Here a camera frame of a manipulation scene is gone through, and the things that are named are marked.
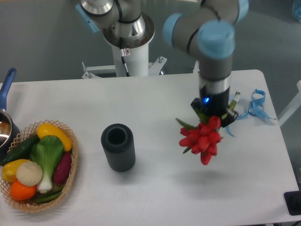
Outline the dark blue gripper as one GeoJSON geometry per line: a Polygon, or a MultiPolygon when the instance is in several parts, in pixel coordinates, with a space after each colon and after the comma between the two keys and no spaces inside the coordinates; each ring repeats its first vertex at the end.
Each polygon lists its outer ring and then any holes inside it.
{"type": "Polygon", "coordinates": [[[209,93],[207,88],[202,88],[199,93],[200,97],[190,105],[202,122],[217,116],[221,119],[221,127],[225,128],[237,119],[238,113],[229,105],[230,88],[219,94],[209,93]]]}

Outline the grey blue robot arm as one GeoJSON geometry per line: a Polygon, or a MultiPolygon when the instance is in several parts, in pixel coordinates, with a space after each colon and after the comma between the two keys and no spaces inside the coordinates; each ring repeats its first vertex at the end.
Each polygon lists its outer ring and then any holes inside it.
{"type": "MultiPolygon", "coordinates": [[[[81,0],[75,9],[83,23],[92,32],[101,31],[111,45],[118,77],[148,74],[155,26],[139,0],[81,0]]],[[[228,103],[234,24],[248,9],[246,0],[202,0],[192,15],[172,14],[163,25],[164,40],[199,63],[199,97],[191,106],[202,121],[218,116],[226,127],[238,117],[228,103]]]]}

